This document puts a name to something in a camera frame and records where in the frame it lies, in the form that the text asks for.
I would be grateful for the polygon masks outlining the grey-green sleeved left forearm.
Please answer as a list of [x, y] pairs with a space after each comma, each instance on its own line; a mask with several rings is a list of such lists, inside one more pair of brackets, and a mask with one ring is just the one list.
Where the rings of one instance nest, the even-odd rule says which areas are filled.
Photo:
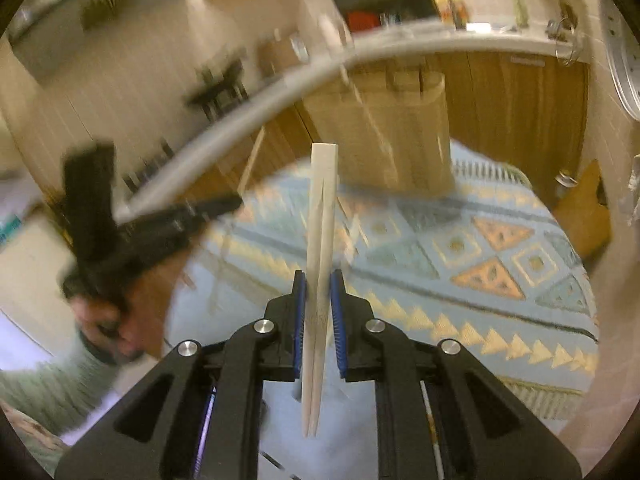
[[1, 400], [60, 436], [81, 426], [112, 391], [122, 369], [140, 359], [101, 349], [81, 333], [60, 356], [1, 373]]

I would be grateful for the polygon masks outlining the person's left hand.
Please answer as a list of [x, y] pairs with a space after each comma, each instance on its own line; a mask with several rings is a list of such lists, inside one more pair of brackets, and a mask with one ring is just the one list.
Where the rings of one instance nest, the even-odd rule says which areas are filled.
[[101, 298], [75, 296], [70, 300], [82, 338], [107, 361], [128, 363], [143, 356], [140, 292], [132, 290], [126, 296], [126, 306], [126, 312], [122, 313]]

